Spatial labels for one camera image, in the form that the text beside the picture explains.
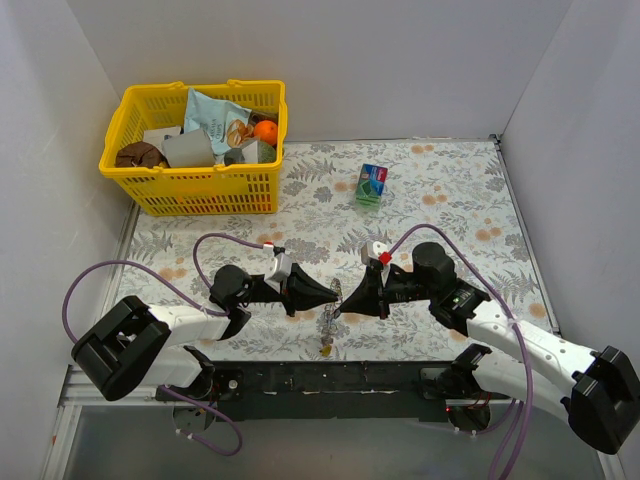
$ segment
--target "floral pattern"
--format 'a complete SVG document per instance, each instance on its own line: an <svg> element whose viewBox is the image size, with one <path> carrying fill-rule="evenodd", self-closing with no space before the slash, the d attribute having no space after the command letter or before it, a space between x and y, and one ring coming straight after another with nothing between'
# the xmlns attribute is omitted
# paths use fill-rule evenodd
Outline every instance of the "floral pattern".
<svg viewBox="0 0 640 480"><path fill-rule="evenodd" d="M354 201L363 163L389 169L381 205L375 209ZM206 304L208 292L193 266L192 247L204 233L226 232L286 247L324 285L339 279L346 298L364 274L359 249L366 240L391 246L415 224L430 222L458 243L521 319L550 330L493 143L287 144L280 183L279 212L274 215L156 218L141 213L129 258ZM420 230L393 261L410 270L411 251L424 241L440 239L434 232ZM448 247L447 251L455 258ZM216 239L201 245L199 259L210 277L228 263L262 273L269 261L262 250ZM462 262L455 261L458 274L477 285ZM132 294L146 303L181 302L144 272L126 267L119 298ZM197 348L214 360L452 360L469 344L464 336L438 324L426 302L414 302L393 305L386 320L342 315L333 330L331 353L324 357L322 307L294 317L287 317L280 305L251 305L250 310L251 321L236 337L202 342Z"/></svg>

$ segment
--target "metal frame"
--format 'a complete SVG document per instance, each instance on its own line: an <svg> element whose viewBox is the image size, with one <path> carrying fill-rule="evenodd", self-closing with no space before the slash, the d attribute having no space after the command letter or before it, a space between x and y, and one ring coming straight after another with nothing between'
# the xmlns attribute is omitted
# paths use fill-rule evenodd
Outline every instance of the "metal frame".
<svg viewBox="0 0 640 480"><path fill-rule="evenodd" d="M389 142L389 141L411 141L412 139L394 139L394 140L359 140L357 142ZM453 139L453 138L427 138L429 142L433 143L450 143L450 142L464 142L464 141L487 141L486 139ZM531 257L531 262L533 265L534 272L536 274L536 278L540 285L540 292L547 308L547 312L549 314L549 320L551 323L552 330L554 333L560 334L560 329L555 317L555 313L549 301L549 296L547 289L544 285L544 281L540 274L540 270L538 267L538 263L536 261L535 255L533 253L533 249L531 247L531 242L529 240L529 235L526 229L525 222L522 218L522 214L520 212L520 208L518 207L518 203L516 197L513 192L513 187L509 180L509 175L506 169L506 164L504 158L502 156L502 152L500 149L500 140L498 135L493 135L489 138L489 141L492 141L495 145L496 152L498 155L498 159L500 161L500 166L503 171L503 175L507 184L507 188L509 190L510 197L512 199L514 209L516 212L516 216L518 218L518 222L520 224L520 228L523 233L523 237L525 243L527 245L527 250L529 251L529 255ZM140 213L140 207L132 203L131 209L129 211L128 217L124 223L120 239L118 242L115 258L116 259L125 259L128 255L129 248L131 245L131 239L135 232L135 226L137 224L138 216ZM106 313L116 299L116 294L120 285L120 280L122 278L123 266L118 265L114 266L111 269L109 276L109 283L106 287L106 291L104 294L104 302L102 313ZM155 400L155 388L153 387L139 387L134 390L130 395L126 398L118 401L118 402L107 402L98 389L93 386L88 377L78 369L76 366L71 366L69 369L69 373L67 378L65 379L65 384L62 389L59 407L58 407L58 417L56 419L54 433L53 433L53 441L51 447L49 449L47 459L45 462L45 466L41 475L41 479L43 480L57 480L62 479L64 477L64 473L66 470L67 463L69 461L69 457L71 455L71 449L73 446L73 440L77 433L78 423L80 420L80 415L82 413L83 406L105 406L109 405L112 407L117 406L166 406L166 403L158 402ZM503 402L503 400L492 400L494 402ZM172 402L175 405L189 405L184 402ZM449 405L458 404L459 401L449 401ZM624 480L625 474L622 469L622 465L620 464L620 460L617 455L605 455L598 453L598 457L600 460L600 465L604 472L605 478L607 480Z"/></svg>

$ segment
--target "table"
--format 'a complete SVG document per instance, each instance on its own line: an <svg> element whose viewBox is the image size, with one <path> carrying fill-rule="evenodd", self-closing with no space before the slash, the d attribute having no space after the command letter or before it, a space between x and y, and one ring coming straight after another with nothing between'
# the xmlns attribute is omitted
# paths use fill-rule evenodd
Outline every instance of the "table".
<svg viewBox="0 0 640 480"><path fill-rule="evenodd" d="M363 163L387 167L378 209L354 202ZM519 318L552 329L548 307L527 247L493 142L427 141L293 143L285 147L280 173L279 211L273 215L151 217L140 214L128 259L159 272L199 303L209 297L191 260L196 239L226 232L286 247L313 278L329 285L336 277L346 296L364 275L359 249L368 240L391 246L410 227L432 222L444 229L489 281L507 298ZM421 230L394 255L410 269L411 250L440 241ZM262 273L268 256L226 240L200 248L211 278L227 263ZM470 272L456 258L457 272ZM179 304L166 287L134 268L124 269L116 298L138 295L145 303ZM337 322L334 348L320 354L322 308L287 317L280 305L251 305L253 317L236 337L200 342L213 360L452 360L470 343L439 325L426 302L394 305L386 320L345 314Z"/></svg>

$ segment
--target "floral tablecloth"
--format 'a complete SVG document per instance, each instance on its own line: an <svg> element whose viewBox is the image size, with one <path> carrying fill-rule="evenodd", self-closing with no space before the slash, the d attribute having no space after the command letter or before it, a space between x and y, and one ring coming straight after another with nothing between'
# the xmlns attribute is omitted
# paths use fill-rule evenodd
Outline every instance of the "floral tablecloth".
<svg viewBox="0 0 640 480"><path fill-rule="evenodd" d="M377 210L354 203L363 163L389 169ZM391 246L410 227L431 222L450 234L520 318L551 329L491 142L287 144L279 206L274 215L157 218L141 213L129 259L147 265L206 303L208 292L192 264L191 249L204 233L227 232L286 247L321 283L328 286L338 278L346 298L364 274L359 249L365 240ZM396 252L394 262L410 269L412 248L439 240L434 232L420 230ZM262 273L269 257L262 250L211 239L202 244L200 261L213 277L227 263ZM456 264L462 278L478 285L457 259ZM146 303L180 303L156 280L127 267L118 298L130 294ZM320 354L322 308L290 318L280 305L251 305L253 317L236 337L196 346L215 360L452 360L469 340L440 326L427 306L426 302L393 305L386 320L341 316L328 358Z"/></svg>

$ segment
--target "brown cloth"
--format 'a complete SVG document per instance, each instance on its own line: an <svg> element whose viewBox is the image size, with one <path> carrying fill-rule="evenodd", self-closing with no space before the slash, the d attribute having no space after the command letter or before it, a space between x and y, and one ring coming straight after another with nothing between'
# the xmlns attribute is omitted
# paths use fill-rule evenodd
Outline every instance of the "brown cloth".
<svg viewBox="0 0 640 480"><path fill-rule="evenodd" d="M168 167L164 155L150 143L136 142L127 145L116 155L116 167Z"/></svg>

